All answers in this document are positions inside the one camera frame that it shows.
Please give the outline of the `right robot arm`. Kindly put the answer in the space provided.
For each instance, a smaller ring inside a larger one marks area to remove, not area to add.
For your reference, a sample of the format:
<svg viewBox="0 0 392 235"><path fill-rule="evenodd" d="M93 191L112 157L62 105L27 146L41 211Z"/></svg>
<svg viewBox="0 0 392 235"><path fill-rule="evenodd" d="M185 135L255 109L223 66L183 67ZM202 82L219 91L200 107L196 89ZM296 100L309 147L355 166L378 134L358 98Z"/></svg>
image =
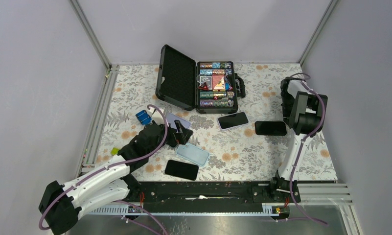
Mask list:
<svg viewBox="0 0 392 235"><path fill-rule="evenodd" d="M309 78L305 73L295 73L280 84L283 121L291 136L284 160L268 189L269 197L275 202L300 200L297 184L305 149L325 121L328 97L310 88L306 82Z"/></svg>

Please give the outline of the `bare dark blue phone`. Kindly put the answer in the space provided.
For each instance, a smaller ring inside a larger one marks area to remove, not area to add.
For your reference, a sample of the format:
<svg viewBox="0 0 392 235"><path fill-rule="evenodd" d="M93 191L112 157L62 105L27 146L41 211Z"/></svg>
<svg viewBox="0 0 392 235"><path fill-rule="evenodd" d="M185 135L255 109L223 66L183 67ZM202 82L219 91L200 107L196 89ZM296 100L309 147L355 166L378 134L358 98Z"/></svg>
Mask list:
<svg viewBox="0 0 392 235"><path fill-rule="evenodd" d="M172 148L175 148L178 145L185 145L188 143L192 135L192 130L184 130L182 132L177 132L175 131L175 129L172 129L168 132L166 144Z"/></svg>

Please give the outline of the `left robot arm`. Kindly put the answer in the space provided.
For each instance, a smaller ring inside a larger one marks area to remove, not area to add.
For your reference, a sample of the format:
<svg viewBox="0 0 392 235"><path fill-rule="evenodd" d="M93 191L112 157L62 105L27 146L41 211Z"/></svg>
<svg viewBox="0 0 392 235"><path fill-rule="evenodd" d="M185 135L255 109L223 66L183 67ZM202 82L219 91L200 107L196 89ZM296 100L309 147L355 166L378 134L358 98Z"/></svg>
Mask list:
<svg viewBox="0 0 392 235"><path fill-rule="evenodd" d="M101 206L124 198L138 199L140 189L132 172L147 164L163 146L186 144L193 135L179 120L174 123L175 128L152 122L103 165L66 183L49 183L39 204L39 228L62 235Z"/></svg>

